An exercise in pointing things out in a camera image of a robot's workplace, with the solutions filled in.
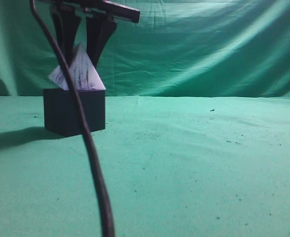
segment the green fabric floor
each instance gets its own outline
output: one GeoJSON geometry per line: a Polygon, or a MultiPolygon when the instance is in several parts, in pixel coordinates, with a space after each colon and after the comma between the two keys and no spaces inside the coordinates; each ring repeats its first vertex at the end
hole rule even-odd
{"type": "MultiPolygon", "coordinates": [[[[107,123],[118,237],[290,236],[290,98],[107,97],[107,123]]],[[[0,97],[0,237],[91,236],[81,136],[45,131],[42,97],[0,97]]]]}

